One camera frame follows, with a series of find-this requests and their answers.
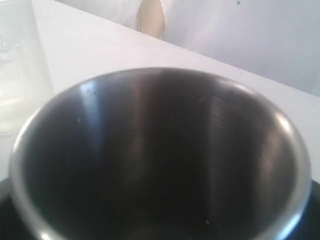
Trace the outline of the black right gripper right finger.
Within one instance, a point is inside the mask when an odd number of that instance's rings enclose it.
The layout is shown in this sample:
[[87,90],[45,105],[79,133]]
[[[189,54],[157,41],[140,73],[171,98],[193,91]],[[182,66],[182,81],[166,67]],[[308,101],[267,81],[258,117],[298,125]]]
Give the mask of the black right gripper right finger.
[[311,192],[304,211],[286,240],[320,239],[320,184],[312,180]]

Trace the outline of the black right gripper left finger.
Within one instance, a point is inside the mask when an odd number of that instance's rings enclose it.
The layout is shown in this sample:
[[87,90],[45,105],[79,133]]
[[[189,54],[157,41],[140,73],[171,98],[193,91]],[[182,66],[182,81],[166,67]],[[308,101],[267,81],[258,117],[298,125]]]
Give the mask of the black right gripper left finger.
[[15,210],[9,194],[9,180],[0,182],[0,240],[35,240]]

